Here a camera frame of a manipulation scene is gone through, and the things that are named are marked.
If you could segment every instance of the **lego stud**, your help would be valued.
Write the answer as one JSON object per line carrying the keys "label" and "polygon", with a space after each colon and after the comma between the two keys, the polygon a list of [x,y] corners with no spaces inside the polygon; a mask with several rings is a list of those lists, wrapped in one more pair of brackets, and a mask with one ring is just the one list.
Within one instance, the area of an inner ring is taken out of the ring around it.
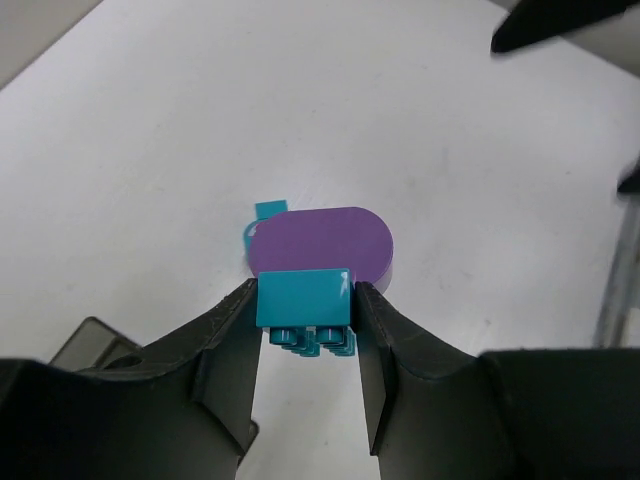
{"label": "lego stud", "polygon": [[295,328],[272,328],[269,341],[272,345],[295,345],[298,342],[298,334]]}
{"label": "lego stud", "polygon": [[344,342],[344,329],[341,327],[316,328],[316,342],[320,345],[339,345]]}

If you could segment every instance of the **purple oval block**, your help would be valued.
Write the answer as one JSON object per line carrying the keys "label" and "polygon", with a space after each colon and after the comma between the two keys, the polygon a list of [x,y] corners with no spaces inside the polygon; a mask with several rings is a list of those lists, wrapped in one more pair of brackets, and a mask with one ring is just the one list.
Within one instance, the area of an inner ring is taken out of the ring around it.
{"label": "purple oval block", "polygon": [[383,292],[391,280],[393,238],[375,213],[359,207],[294,210],[256,227],[249,266],[261,272],[348,268],[354,282]]}

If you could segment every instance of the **white table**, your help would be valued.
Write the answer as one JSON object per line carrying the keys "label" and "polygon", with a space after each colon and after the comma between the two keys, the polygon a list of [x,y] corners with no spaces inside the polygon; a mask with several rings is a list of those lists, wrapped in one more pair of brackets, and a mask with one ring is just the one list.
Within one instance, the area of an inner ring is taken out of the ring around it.
{"label": "white table", "polygon": [[[248,275],[257,201],[390,226],[387,298],[453,345],[587,346],[640,82],[495,61],[480,0],[105,0],[0,92],[0,354],[148,343]],[[263,346],[240,479],[375,479],[356,359]]]}

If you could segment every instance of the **teal square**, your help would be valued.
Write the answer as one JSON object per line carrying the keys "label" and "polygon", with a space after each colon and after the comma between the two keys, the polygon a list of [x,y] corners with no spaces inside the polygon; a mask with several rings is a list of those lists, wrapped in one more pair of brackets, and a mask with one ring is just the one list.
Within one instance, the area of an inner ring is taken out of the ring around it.
{"label": "teal square", "polygon": [[286,200],[275,200],[273,202],[256,203],[256,218],[258,220],[266,220],[278,213],[288,210]]}
{"label": "teal square", "polygon": [[351,324],[349,269],[262,272],[259,328],[342,327]]}

